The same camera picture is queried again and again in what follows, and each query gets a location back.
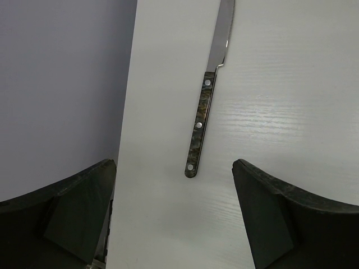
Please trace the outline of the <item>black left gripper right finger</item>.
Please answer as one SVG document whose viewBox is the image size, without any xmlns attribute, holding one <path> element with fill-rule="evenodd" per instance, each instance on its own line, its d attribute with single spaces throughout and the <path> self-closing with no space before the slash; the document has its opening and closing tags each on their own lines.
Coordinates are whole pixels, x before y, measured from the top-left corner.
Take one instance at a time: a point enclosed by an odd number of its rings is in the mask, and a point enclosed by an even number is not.
<svg viewBox="0 0 359 269">
<path fill-rule="evenodd" d="M 244 159 L 232 174 L 255 268 L 358 268 L 358 206 L 308 192 Z"/>
</svg>

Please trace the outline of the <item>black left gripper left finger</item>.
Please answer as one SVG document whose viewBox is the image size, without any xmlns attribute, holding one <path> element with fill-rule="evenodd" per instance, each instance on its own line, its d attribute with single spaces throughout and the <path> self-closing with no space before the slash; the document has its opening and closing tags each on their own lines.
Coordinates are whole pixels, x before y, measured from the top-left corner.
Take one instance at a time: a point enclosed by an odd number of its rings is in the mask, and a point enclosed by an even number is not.
<svg viewBox="0 0 359 269">
<path fill-rule="evenodd" d="M 1 268 L 89 268 L 115 179 L 116 164 L 105 159 L 1 201 Z"/>
</svg>

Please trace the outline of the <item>steel knife dark marbled handle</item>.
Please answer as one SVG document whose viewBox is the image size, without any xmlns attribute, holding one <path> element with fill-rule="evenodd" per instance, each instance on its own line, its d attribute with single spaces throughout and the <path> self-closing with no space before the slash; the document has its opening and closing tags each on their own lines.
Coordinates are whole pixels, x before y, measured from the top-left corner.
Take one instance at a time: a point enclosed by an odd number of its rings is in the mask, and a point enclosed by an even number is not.
<svg viewBox="0 0 359 269">
<path fill-rule="evenodd" d="M 235 6 L 235 0 L 221 0 L 219 5 L 208 64 L 202 79 L 199 102 L 187 154 L 185 167 L 185 176 L 187 178 L 194 178 L 199 168 L 206 125 L 215 89 L 217 70 L 225 64 L 232 33 Z"/>
</svg>

